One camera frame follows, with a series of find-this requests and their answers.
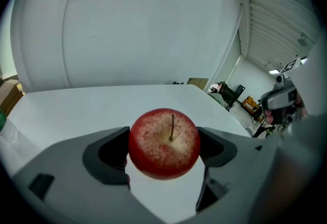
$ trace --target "red apple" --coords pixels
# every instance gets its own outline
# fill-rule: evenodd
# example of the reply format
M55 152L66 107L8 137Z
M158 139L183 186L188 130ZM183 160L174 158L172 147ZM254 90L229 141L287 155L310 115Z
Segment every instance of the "red apple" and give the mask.
M200 135L183 113L158 108L140 116L128 141L133 164L145 175L171 180L187 173L200 154Z

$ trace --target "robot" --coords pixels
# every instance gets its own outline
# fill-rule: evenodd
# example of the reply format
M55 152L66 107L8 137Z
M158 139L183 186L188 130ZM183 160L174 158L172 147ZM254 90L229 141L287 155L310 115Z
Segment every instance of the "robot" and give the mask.
M327 147L325 35L306 64L284 69L292 80L283 70L275 88L262 97L263 108L274 112L275 123L287 123L286 130L259 140L198 125L205 165L202 190L194 205L197 214L180 223L267 222L310 184ZM308 110L303 120L292 107L295 91ZM124 169L128 133L129 127L122 127L56 143L18 171L13 181L48 222L163 223L130 193Z
M263 111L271 111L274 118L273 125L288 125L293 121L302 119L303 106L296 105L298 92L291 77L287 75L300 66L301 59L299 57L287 63L277 75L274 89L261 96L260 104Z

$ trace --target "cardboard box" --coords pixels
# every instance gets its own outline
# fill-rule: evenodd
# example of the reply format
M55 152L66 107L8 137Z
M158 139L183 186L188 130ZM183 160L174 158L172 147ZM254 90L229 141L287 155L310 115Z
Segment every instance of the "cardboard box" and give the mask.
M16 84L10 81L5 81L0 87L0 109L6 114L9 106L16 98L18 93L21 93Z
M17 102L22 98L23 94L21 91L18 92L18 94L15 96L13 101L10 103L9 107L7 108L7 111L5 112L5 115L8 116L10 111L14 108L14 106L17 104Z
M204 90L209 79L205 78L190 78L188 84L195 85L199 89Z
M15 84L17 86L18 90L23 92L22 91L22 86L21 86L21 83L20 83L19 80L11 79L11 80L8 80L7 82Z
M253 110L258 104L253 100L252 97L248 96L243 102L243 107L248 110L251 114L254 114L255 110Z

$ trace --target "green object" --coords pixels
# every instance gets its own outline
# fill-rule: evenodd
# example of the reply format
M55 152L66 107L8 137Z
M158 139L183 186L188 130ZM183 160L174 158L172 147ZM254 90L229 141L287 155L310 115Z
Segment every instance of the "green object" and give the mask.
M219 93L208 93L208 95L227 110L227 103L224 101L223 97Z
M6 115L0 109L0 132L3 130L6 120L7 120Z

